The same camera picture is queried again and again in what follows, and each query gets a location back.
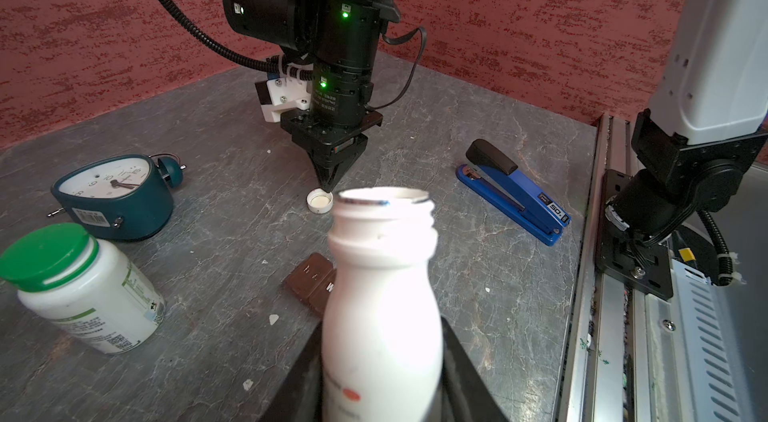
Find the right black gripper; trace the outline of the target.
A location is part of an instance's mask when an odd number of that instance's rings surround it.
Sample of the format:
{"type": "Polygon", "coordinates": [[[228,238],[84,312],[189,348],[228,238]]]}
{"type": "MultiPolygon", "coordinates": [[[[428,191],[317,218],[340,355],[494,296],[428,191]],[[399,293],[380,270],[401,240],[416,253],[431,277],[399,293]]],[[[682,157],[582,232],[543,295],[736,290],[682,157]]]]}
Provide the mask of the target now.
{"type": "Polygon", "coordinates": [[[281,127],[308,154],[319,187],[333,191],[366,150],[365,132],[380,126],[383,115],[367,107],[370,72],[317,70],[310,106],[282,114],[281,127]]]}

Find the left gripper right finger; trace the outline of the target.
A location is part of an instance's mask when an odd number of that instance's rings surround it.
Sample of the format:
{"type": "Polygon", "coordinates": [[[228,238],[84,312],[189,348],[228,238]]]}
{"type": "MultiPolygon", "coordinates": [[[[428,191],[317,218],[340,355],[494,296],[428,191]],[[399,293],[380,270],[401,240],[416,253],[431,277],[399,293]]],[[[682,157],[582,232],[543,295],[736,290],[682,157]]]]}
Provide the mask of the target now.
{"type": "Polygon", "coordinates": [[[440,420],[508,422],[445,317],[443,368],[440,382],[440,420]]]}

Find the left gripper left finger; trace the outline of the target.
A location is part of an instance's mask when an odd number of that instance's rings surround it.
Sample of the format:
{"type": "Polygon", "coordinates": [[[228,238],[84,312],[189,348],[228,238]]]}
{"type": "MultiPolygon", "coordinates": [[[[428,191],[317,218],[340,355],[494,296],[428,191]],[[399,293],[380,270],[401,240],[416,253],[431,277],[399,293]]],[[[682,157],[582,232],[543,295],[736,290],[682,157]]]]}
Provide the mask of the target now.
{"type": "Polygon", "coordinates": [[[322,420],[322,323],[318,323],[260,422],[322,420]]]}

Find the small white pill bottle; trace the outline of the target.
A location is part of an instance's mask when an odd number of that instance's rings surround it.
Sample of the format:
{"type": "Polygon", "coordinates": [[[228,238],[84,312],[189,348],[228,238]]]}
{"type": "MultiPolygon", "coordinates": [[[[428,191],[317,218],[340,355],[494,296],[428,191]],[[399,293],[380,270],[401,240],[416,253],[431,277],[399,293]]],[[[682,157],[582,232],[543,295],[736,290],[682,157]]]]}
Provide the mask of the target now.
{"type": "Polygon", "coordinates": [[[346,189],[328,244],[322,321],[325,421],[424,421],[441,378],[441,316],[428,275],[438,233],[427,191],[346,189]]]}

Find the green cap white pill bottle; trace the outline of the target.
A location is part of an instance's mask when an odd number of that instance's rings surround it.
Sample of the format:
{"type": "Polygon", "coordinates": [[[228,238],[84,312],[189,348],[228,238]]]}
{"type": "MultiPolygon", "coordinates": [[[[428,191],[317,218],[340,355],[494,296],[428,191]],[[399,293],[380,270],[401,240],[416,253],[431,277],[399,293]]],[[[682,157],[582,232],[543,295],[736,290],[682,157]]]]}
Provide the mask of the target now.
{"type": "Polygon", "coordinates": [[[76,223],[18,239],[1,254],[1,279],[25,307],[105,354],[146,342],[165,316],[164,297],[127,255],[76,223]]]}

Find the teal kitchen scale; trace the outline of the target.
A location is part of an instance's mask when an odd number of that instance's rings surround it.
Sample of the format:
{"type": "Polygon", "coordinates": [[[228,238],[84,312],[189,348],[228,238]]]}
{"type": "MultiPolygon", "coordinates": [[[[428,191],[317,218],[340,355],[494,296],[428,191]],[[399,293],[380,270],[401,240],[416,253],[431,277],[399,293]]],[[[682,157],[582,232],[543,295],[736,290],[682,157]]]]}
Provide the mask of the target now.
{"type": "Polygon", "coordinates": [[[174,210],[171,190],[186,166],[168,152],[125,154],[92,162],[51,186],[61,212],[93,236],[140,241],[160,232],[174,210]]]}

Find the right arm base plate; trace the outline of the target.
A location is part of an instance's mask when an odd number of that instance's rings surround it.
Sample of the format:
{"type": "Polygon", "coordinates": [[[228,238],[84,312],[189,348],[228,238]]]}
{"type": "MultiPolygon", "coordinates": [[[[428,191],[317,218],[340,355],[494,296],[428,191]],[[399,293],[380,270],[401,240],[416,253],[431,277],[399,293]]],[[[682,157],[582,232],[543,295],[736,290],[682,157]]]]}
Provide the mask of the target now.
{"type": "Polygon", "coordinates": [[[627,174],[613,169],[608,169],[603,176],[596,267],[633,289],[667,301],[674,295],[668,248],[642,245],[638,235],[631,238],[629,229],[621,231],[606,214],[608,203],[629,182],[627,174]]]}

